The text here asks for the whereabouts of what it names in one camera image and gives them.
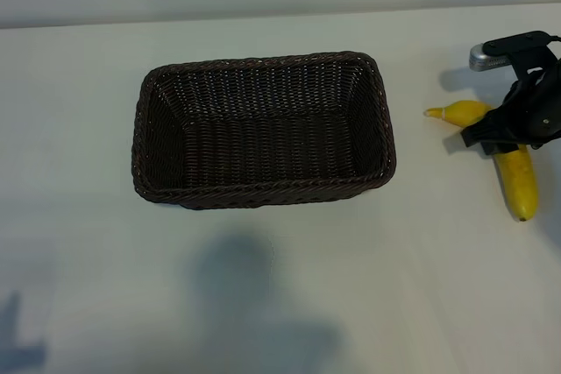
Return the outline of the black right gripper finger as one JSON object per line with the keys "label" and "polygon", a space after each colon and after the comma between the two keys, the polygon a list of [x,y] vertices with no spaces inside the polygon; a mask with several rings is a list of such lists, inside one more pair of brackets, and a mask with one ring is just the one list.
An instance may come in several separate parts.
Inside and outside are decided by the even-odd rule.
{"label": "black right gripper finger", "polygon": [[506,154],[510,152],[518,151],[525,145],[532,145],[532,142],[528,142],[524,139],[522,142],[515,142],[514,140],[508,141],[498,141],[498,140],[483,140],[480,142],[483,152],[487,156],[493,156],[498,154]]}
{"label": "black right gripper finger", "polygon": [[466,146],[476,144],[488,148],[516,148],[515,129],[509,107],[505,105],[488,111],[477,123],[461,131]]}

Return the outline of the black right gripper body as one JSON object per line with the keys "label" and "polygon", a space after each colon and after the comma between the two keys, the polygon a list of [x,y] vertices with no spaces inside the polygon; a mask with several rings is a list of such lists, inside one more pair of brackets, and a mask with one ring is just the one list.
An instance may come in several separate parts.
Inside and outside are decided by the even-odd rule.
{"label": "black right gripper body", "polygon": [[516,81],[502,102],[500,144],[539,149],[560,138],[560,68],[515,68]]}

